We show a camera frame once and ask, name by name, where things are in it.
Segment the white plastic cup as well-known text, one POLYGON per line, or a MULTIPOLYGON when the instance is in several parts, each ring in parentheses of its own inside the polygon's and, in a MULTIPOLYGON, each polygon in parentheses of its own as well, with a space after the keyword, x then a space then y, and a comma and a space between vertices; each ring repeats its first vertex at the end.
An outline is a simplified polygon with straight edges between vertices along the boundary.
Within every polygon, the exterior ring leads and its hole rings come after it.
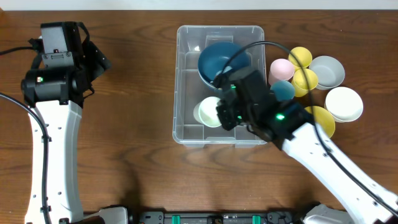
POLYGON ((220 99, 218 97, 210 96, 198 103, 193 109, 195 120, 209 128, 221 126, 216 110, 219 101, 220 99))

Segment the light blue cup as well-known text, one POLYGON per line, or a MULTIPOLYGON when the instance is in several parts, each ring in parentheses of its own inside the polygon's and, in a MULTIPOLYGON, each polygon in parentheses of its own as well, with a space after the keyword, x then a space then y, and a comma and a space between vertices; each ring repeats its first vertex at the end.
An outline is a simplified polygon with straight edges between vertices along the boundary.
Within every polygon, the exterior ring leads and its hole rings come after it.
POLYGON ((295 89, 293 85, 286 80, 275 82, 271 86, 271 90, 274 92, 278 101, 291 100, 295 96, 295 89))

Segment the dark blue bowl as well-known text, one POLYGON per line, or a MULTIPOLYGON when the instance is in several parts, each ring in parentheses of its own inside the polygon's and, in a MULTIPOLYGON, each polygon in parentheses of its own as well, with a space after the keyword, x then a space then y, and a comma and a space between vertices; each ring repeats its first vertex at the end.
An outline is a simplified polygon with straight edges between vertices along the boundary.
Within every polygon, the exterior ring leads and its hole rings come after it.
MULTIPOLYGON (((211 82, 221 73, 226 62, 240 49, 240 45, 232 42, 217 42, 209 45, 198 59, 198 72, 202 80, 212 88, 211 82)), ((241 53, 230 62, 224 72, 236 71, 250 64, 250 57, 246 53, 241 53)))

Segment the cream large bowl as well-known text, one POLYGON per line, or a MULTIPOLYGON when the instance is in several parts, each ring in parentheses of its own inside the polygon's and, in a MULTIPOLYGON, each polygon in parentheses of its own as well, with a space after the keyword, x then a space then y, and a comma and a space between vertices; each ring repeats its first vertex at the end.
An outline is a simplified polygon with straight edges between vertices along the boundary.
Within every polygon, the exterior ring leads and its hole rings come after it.
POLYGON ((208 79, 205 75, 201 74, 200 72, 198 74, 199 74, 199 77, 201 78, 202 82, 205 84, 205 86, 207 86, 211 90, 217 90, 217 88, 215 88, 213 86, 212 82, 208 81, 208 79))

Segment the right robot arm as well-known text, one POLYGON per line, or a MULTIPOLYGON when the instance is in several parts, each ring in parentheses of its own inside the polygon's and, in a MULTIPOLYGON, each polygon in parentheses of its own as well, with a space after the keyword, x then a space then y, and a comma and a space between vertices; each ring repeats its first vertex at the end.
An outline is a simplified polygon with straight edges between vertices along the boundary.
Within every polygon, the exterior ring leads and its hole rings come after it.
POLYGON ((279 102, 269 91, 251 95, 231 88, 222 92, 216 109, 225 129, 245 124, 249 132, 301 163, 355 223, 390 223, 397 216, 397 195, 364 174, 299 103, 279 102))

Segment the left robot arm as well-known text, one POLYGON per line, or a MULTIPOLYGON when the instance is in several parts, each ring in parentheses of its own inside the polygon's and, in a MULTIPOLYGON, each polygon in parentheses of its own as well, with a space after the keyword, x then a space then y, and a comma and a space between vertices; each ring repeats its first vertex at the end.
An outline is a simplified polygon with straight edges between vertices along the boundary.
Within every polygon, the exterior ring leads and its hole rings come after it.
POLYGON ((110 68, 82 22, 41 24, 21 90, 32 128, 32 186, 25 223, 128 223, 127 208, 85 215, 77 181, 77 140, 86 91, 110 68))

